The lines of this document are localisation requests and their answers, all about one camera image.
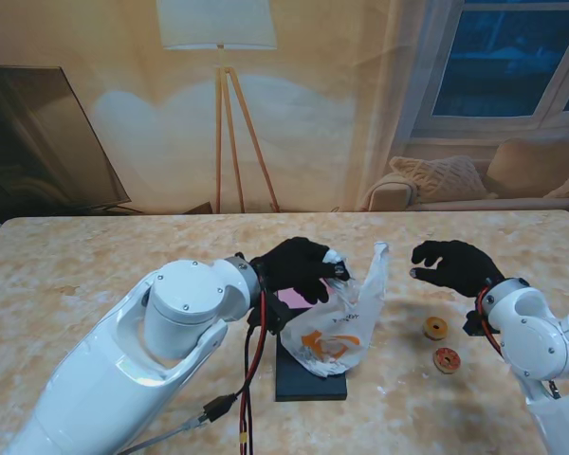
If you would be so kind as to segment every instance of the orange donut-shaped object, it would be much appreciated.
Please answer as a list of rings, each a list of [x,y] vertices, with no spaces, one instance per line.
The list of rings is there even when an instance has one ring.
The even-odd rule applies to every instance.
[[[462,365],[462,359],[459,358],[459,355],[449,348],[437,349],[432,359],[436,368],[444,374],[455,373]]]
[[[434,341],[443,339],[447,336],[447,323],[441,318],[430,317],[424,321],[423,325],[424,335]]]

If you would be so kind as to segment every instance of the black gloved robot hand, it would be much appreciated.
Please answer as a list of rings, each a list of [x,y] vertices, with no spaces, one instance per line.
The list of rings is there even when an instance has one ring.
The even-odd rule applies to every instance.
[[[476,246],[459,240],[435,242],[428,240],[413,250],[411,261],[424,262],[436,268],[412,268],[411,276],[441,287],[448,287],[466,297],[477,297],[485,286],[494,286],[505,278],[491,258]]]
[[[315,244],[304,237],[285,240],[264,256],[250,263],[266,280],[271,292],[293,288],[309,303],[329,299],[323,278],[337,278],[347,281],[350,274],[343,263],[324,263],[328,246]]]

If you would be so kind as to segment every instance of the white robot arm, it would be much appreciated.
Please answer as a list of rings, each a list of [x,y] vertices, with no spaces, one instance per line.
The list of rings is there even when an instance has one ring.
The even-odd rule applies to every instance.
[[[556,318],[543,294],[522,279],[483,297],[489,324],[502,332],[502,354],[551,455],[569,455],[569,395],[555,398],[542,381],[569,378],[569,315]]]
[[[242,318],[259,293],[255,272],[238,257],[212,265],[175,261],[150,273],[56,368],[6,453],[121,450],[185,386],[223,341],[226,323]],[[162,357],[180,361],[167,368]]]

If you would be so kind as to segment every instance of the lamp leg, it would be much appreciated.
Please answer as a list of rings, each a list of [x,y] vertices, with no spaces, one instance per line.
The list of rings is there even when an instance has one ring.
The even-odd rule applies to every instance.
[[[231,117],[231,104],[229,102],[228,79],[226,77],[226,68],[219,68],[221,79],[221,89],[226,102],[226,116],[228,117],[229,145],[231,146],[231,159],[234,164],[234,172],[236,174],[236,189],[238,190],[238,201],[240,202],[240,211],[245,213],[245,200],[243,198],[243,186],[240,181],[240,169],[238,169],[238,156],[236,154],[236,139],[234,138],[234,122]]]
[[[253,122],[250,118],[250,113],[248,112],[247,102],[245,101],[243,90],[240,86],[240,83],[238,82],[238,75],[236,74],[236,70],[232,67],[228,67],[227,71],[229,72],[229,76],[231,77],[231,83],[234,86],[234,91],[236,92],[236,97],[238,98],[238,103],[240,104],[240,108],[243,111],[243,116],[245,116],[248,133],[250,134],[250,138],[253,141],[255,154],[257,154],[257,161],[259,161],[259,165],[261,166],[262,172],[264,173],[264,179],[266,180],[267,183],[267,189],[269,190],[269,195],[272,198],[272,208],[275,212],[280,213],[281,209],[280,207],[278,207],[278,201],[276,200],[276,193],[272,188],[272,182],[269,178],[269,173],[267,172],[267,167],[266,163],[264,162],[264,156],[262,155],[262,150],[259,148],[259,141],[257,140],[257,135],[255,135],[255,128],[253,128]]]
[[[215,197],[215,213],[221,213],[221,68],[215,71],[215,168],[217,180],[217,196]]]

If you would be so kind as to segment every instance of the couch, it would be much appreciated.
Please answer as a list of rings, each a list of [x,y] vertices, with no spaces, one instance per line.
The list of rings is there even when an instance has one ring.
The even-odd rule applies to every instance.
[[[472,163],[486,190],[497,194],[497,198],[422,203],[414,182],[397,173],[389,173],[366,192],[357,209],[569,211],[569,197],[544,198],[569,177],[569,136],[510,139],[498,147],[493,159],[472,159]]]

